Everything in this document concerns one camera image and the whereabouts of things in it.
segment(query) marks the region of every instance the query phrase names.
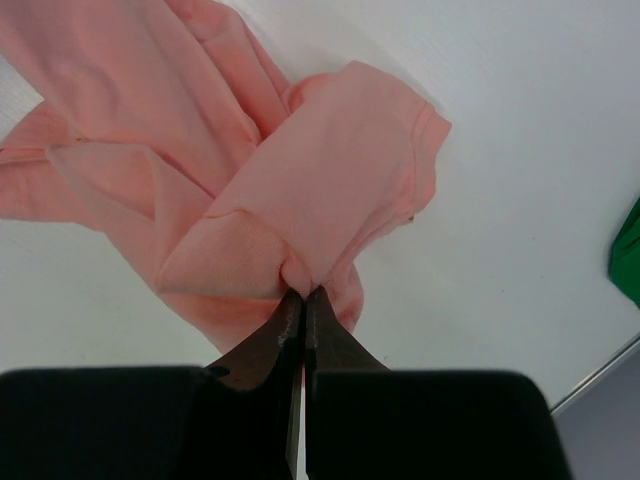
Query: fabric fold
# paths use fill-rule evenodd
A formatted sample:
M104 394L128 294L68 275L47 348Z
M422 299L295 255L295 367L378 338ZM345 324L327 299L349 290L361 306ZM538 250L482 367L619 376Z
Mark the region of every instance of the fabric fold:
M0 216L104 232L223 352L289 286L352 329L353 260L435 192L430 104L358 62L292 86L209 0L0 0L0 51L44 97L0 146Z

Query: white table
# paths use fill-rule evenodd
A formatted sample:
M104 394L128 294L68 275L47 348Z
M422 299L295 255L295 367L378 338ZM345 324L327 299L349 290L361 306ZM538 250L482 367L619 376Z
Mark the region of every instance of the white table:
M640 195L640 2L228 3L292 79L357 58L454 125L436 198L358 260L378 358L518 370L556 404L640 332L606 278ZM0 135L37 100L0 63ZM1 369L216 357L102 236L0 222Z

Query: crumpled pink garment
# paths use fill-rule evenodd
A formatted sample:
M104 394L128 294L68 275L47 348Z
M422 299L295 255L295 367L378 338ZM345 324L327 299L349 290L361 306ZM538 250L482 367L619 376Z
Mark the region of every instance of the crumpled pink garment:
M0 0L0 51L45 101L0 149L0 216L104 232L222 351L287 286L352 329L353 266L434 194L450 125L362 63L290 86L208 0Z

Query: green object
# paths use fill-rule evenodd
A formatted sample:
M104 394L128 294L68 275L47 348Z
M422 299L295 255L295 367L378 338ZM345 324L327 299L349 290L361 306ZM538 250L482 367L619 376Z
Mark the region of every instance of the green object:
M640 200L631 209L613 242L609 277L640 307Z

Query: gray floor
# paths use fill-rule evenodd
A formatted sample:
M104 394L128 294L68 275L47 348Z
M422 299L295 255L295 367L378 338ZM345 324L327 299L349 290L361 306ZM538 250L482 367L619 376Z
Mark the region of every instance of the gray floor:
M557 418L575 480L640 478L640 352Z

